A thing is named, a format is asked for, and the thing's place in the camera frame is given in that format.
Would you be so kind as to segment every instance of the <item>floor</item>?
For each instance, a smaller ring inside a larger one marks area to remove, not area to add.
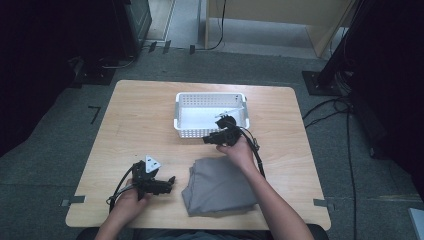
[[[153,22],[146,44],[157,41],[160,46],[171,41],[174,48],[189,49],[195,45],[196,49],[204,49],[205,0],[150,0],[149,3]],[[343,32],[343,28],[338,31],[322,59],[331,57]],[[211,19],[209,47],[216,46],[220,37],[221,19]],[[231,19],[224,19],[224,37],[215,51],[318,58],[304,25]]]

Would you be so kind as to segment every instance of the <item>person's right hand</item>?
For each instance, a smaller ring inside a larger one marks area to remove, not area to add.
[[[216,149],[228,155],[231,161],[239,167],[243,172],[256,166],[253,162],[253,153],[250,149],[249,143],[244,136],[241,136],[234,146],[216,146]]]

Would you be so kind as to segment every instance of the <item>wooden panel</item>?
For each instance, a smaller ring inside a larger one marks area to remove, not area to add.
[[[245,214],[188,217],[181,191],[189,168],[203,157],[219,157],[214,145],[201,139],[180,139],[173,127],[178,92],[242,92],[247,98],[250,130],[261,146],[267,180],[307,223],[330,228],[321,186],[291,88],[176,82],[118,82],[75,195],[66,223],[72,227],[99,226],[108,215],[106,199],[135,162],[151,155],[162,163],[158,180],[176,176],[171,194],[154,196],[130,227],[184,229],[268,229],[258,207]]]
[[[226,19],[332,26],[349,0],[227,0]],[[223,0],[208,0],[209,17],[221,18]]]

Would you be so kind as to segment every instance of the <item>tape mark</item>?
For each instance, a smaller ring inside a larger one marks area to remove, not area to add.
[[[150,48],[149,48],[149,53],[151,53],[151,52],[153,52],[154,50],[155,50],[155,48],[156,48],[156,44],[157,44],[158,42],[154,42],[154,43],[152,43],[151,45],[150,45]]]
[[[88,108],[93,108],[93,109],[97,109],[96,113],[94,114],[93,120],[91,120],[91,124],[94,123],[94,121],[96,121],[97,116],[99,115],[100,109],[102,109],[102,107],[94,107],[94,106],[88,106]]]
[[[165,43],[165,47],[163,49],[163,54],[168,53],[169,52],[169,47],[171,46],[171,40],[166,41]]]

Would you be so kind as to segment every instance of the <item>black equipment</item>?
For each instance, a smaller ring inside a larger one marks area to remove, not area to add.
[[[240,129],[236,126],[236,120],[231,116],[224,116],[216,122],[219,128],[224,131],[213,132],[209,136],[203,137],[204,143],[234,146],[241,136]]]
[[[234,146],[241,135],[243,135],[246,138],[247,143],[250,146],[250,149],[252,150],[253,154],[255,155],[256,161],[258,163],[259,171],[261,172],[262,176],[265,178],[265,172],[264,168],[262,166],[262,160],[259,157],[259,145],[256,141],[256,138],[252,136],[252,134],[242,127],[237,126],[237,122],[232,116],[224,115],[219,119],[216,124],[220,129],[224,129],[220,132],[213,132],[210,133],[209,136],[203,137],[204,143],[210,143],[210,144],[216,144],[216,145],[222,145],[222,146]]]
[[[132,185],[137,188],[138,199],[142,199],[145,193],[153,193],[159,195],[161,193],[170,193],[172,185],[175,182],[175,176],[170,178],[167,182],[155,179],[159,169],[147,173],[144,161],[134,163],[132,170]]]
[[[138,200],[144,197],[146,193],[153,193],[153,195],[159,195],[162,193],[170,193],[172,190],[172,185],[175,182],[175,176],[170,178],[167,182],[159,181],[155,179],[156,174],[159,169],[156,169],[152,172],[146,172],[146,163],[143,160],[140,160],[138,163],[134,163],[132,167],[125,173],[121,181],[118,184],[113,196],[110,196],[106,203],[110,205],[109,212],[112,211],[115,206],[115,201],[123,192],[130,189],[136,188],[138,192]],[[122,185],[122,182],[132,172],[132,183],[122,189],[119,189]]]

